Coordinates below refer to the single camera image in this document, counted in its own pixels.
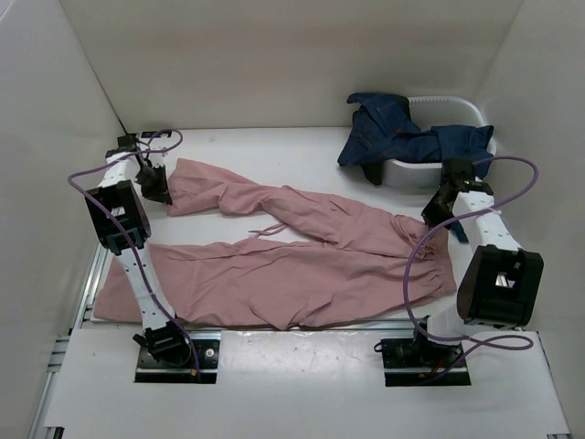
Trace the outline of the pink trousers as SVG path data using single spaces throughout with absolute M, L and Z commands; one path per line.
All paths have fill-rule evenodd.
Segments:
M 212 209 L 275 218 L 235 243 L 149 247 L 177 316 L 220 327 L 323 327 L 379 316 L 405 301 L 452 294 L 448 236 L 334 194 L 271 187 L 227 169 L 178 159 L 172 217 Z

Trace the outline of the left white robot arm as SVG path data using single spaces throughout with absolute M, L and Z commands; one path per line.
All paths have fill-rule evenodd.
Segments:
M 175 309 L 163 293 L 154 271 L 147 240 L 151 226 L 142 201 L 170 206 L 164 154 L 150 142 L 169 131 L 117 138 L 117 146 L 106 152 L 108 167 L 100 184 L 84 194 L 98 240 L 122 266 L 132 298 L 138 304 L 143 333 L 133 336 L 156 361 L 173 367 L 196 369 L 193 342 L 177 320 Z

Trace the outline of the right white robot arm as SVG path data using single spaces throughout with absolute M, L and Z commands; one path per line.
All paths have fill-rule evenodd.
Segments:
M 461 231 L 473 257 L 457 288 L 456 302 L 417 324 L 410 354 L 421 365 L 454 353 L 481 327 L 526 327 L 533 315 L 544 260 L 513 238 L 494 191 L 477 176 L 484 160 L 451 158 L 442 165 L 437 192 L 422 211 L 429 231 Z

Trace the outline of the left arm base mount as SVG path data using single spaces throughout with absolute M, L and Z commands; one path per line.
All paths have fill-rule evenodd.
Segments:
M 199 372 L 192 374 L 192 359 L 186 359 L 190 348 L 184 348 L 184 355 L 170 362 L 155 359 L 145 347 L 137 355 L 134 381 L 156 384 L 215 384 L 220 359 L 221 333 L 219 331 L 191 331 L 195 346 Z

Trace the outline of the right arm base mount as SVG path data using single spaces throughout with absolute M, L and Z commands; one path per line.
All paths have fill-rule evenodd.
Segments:
M 472 384 L 461 344 L 441 345 L 413 338 L 383 338 L 373 349 L 381 355 L 387 388 L 461 387 Z

